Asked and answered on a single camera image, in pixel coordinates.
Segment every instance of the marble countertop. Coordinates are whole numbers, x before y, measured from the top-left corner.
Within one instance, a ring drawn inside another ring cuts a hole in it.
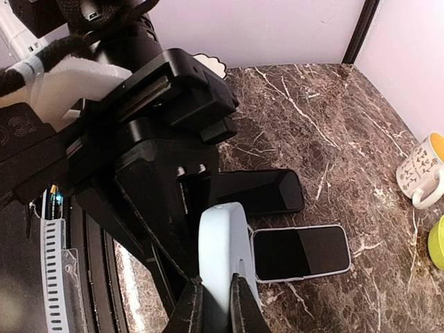
[[[414,210],[396,185],[417,140],[389,103],[351,65],[233,69],[228,81],[239,134],[219,146],[221,169],[293,169],[306,198],[299,214],[249,223],[339,223],[352,252],[348,273],[260,284],[272,332],[444,332],[444,272],[427,253],[444,200]],[[167,318],[149,272],[118,246],[117,258],[132,332],[161,332]]]

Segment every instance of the black smartphone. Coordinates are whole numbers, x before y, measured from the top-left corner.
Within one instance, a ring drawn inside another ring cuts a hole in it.
[[[251,235],[259,283],[288,282],[344,273],[351,257],[340,225],[260,229]]]
[[[247,216],[296,213],[304,197],[289,169],[222,172],[216,178],[217,203],[240,203]]]

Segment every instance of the white tape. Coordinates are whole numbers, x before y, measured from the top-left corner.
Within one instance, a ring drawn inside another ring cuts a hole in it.
[[[11,69],[23,76],[27,95],[25,102],[33,108],[43,86],[44,68],[42,61],[36,56],[29,57],[9,67],[8,71]]]

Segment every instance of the mug handle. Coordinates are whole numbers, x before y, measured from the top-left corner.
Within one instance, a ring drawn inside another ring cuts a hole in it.
[[[413,203],[413,206],[415,206],[415,208],[418,208],[419,210],[424,210],[425,208],[428,208],[429,206],[433,205],[436,201],[439,200],[439,198],[441,196],[443,196],[443,194],[444,194],[444,168],[443,167],[436,170],[435,178],[438,179],[438,186],[423,201],[421,201],[421,198],[424,195],[424,190],[422,189],[422,186],[419,186],[419,188],[417,188],[414,191],[411,201]]]

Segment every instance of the white mug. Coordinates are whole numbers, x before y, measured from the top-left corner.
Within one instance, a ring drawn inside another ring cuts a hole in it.
[[[429,136],[396,170],[396,181],[415,208],[423,210],[444,194],[444,137]]]

